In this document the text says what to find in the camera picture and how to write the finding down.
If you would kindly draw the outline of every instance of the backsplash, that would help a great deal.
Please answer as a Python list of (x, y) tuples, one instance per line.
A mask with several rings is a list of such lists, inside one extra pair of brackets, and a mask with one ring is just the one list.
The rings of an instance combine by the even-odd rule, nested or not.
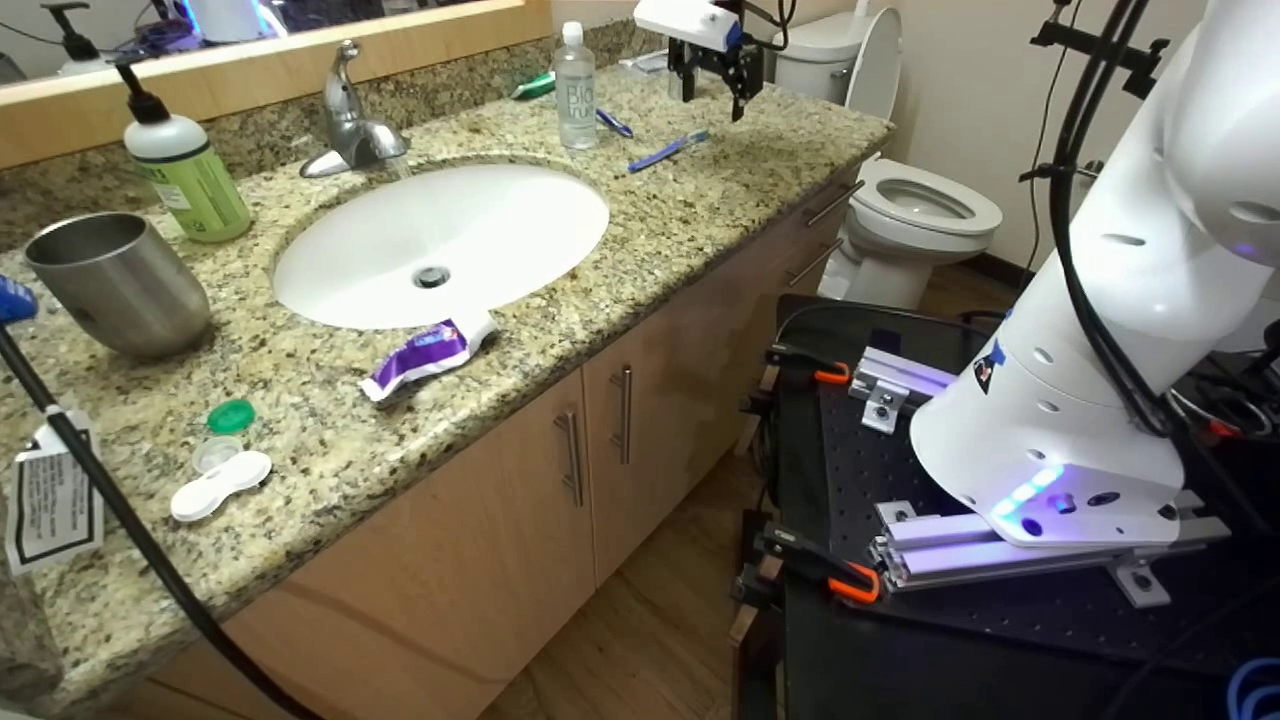
[[(618, 65), (621, 56), (661, 49), (661, 36), (635, 32), (635, 25), (626, 20), (593, 27), (587, 45), (601, 56), (601, 65)], [(448, 112), (512, 97), (517, 85), (553, 65), (553, 52), (557, 39), (543, 36), (501, 52), (368, 81), (358, 90), (368, 116), (394, 128), (412, 128)], [(305, 163), (330, 146), (322, 85), (315, 97), (205, 119), (205, 128), (233, 174)], [(0, 253), (25, 242), (37, 228), (60, 215), (141, 211), (153, 202), (153, 190), (141, 183), (120, 143), (0, 168)]]

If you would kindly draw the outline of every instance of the wooden floor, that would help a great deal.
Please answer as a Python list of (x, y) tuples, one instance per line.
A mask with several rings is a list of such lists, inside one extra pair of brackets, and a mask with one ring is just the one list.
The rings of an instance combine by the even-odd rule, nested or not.
[[(938, 271), (926, 310), (1008, 308), (1011, 291)], [(757, 477), (726, 458), (593, 594), (486, 720), (719, 720), (732, 717), (732, 576)]]

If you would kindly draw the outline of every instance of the wooden cabinet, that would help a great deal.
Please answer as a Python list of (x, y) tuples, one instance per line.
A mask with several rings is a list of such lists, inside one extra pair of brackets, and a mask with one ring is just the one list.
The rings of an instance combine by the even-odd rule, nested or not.
[[(843, 183), (498, 425), (229, 618), (322, 717), (479, 717), (732, 447), (777, 291), (826, 257)], [(205, 642), (116, 717), (279, 717)]]

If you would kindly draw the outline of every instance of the faucet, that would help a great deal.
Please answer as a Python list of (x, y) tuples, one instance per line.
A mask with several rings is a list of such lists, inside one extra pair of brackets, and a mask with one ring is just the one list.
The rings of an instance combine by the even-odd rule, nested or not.
[(368, 119), (353, 86), (350, 65), (361, 56), (358, 39), (343, 39), (323, 81), (333, 146), (305, 163), (305, 174), (333, 174), (350, 168), (394, 168), (408, 150), (408, 139), (382, 119)]

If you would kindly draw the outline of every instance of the granite countertop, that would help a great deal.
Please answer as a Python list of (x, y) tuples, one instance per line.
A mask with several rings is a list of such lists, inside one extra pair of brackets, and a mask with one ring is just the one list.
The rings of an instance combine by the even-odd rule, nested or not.
[[(358, 377), (408, 333), (323, 326), (274, 298), (274, 258), (322, 208), (368, 183), (353, 171), (333, 180), (300, 180), (295, 168), (245, 174), (256, 228), (222, 247), (182, 242), (217, 315), (205, 349), (127, 364), (57, 308), (21, 344), (49, 386), (91, 417), (101, 455), (126, 497), (207, 609), (229, 614), (628, 333), (667, 291), (809, 188), (867, 156), (890, 130), (882, 119), (777, 86), (764, 86), (732, 124), (719, 81), (707, 74), (694, 104), (667, 101), (665, 86), (665, 74), (601, 71), (601, 104), (646, 139), (610, 134), (583, 156), (560, 146), (553, 101), (501, 101), (408, 130), (412, 168), (475, 156), (557, 163), (583, 174), (613, 208), (610, 236), (579, 266), (501, 308), (501, 344), (426, 382), (408, 409), (378, 412), (358, 393)], [(626, 171), (628, 156), (695, 128), (713, 134), (676, 163)], [(153, 219), (165, 236), (182, 236), (169, 215), (153, 211)], [(0, 271), (42, 288), (15, 253), (0, 257)], [(10, 372), (6, 382), (0, 434), (6, 452), (15, 452), (42, 417)], [(277, 458), (277, 477), (207, 523), (182, 528), (169, 519), (169, 497), (192, 479), (202, 418), (229, 394), (256, 403), (253, 443)], [(63, 665), (60, 688), (37, 700), (37, 711), (49, 717), (91, 709), (148, 657), (192, 636), (120, 528), (104, 549), (42, 571), (37, 594)]]

